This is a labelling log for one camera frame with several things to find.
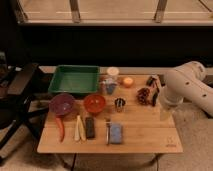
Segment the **table leg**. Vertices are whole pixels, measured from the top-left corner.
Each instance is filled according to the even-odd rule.
[[[158,160],[163,156],[162,153],[157,153],[155,154],[155,156],[153,157],[153,159],[151,161],[148,161],[146,163],[143,164],[143,166],[149,166],[149,165],[153,165],[155,163],[157,163],[157,168],[158,168]]]
[[[74,170],[74,167],[75,167],[75,160],[76,160],[76,156],[77,154],[75,153],[74,156],[73,156],[73,162],[72,162],[72,165],[69,165],[67,162],[64,161],[64,159],[59,155],[59,154],[54,154],[55,157],[59,160],[60,164],[65,168],[65,169],[68,169],[70,171],[73,171]]]

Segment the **black remote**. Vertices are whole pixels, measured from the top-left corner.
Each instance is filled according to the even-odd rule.
[[[86,137],[88,139],[95,138],[94,118],[86,117],[85,123],[86,123]]]

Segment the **carrot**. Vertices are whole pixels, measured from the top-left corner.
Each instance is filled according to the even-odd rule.
[[[64,135],[65,135],[64,124],[63,124],[62,119],[60,117],[55,117],[55,122],[56,122],[56,124],[59,128],[59,133],[60,133],[59,141],[62,142],[64,140]]]

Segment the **bowl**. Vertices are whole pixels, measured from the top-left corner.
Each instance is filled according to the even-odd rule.
[[[74,103],[75,99],[71,94],[60,93],[52,98],[49,109],[56,116],[63,116],[72,112]]]
[[[97,115],[106,106],[105,98],[100,94],[90,94],[84,98],[84,107],[87,112]]]

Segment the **green tray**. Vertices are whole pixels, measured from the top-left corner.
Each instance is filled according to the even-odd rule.
[[[50,82],[50,93],[76,93],[79,95],[98,91],[100,68],[98,66],[59,65]]]

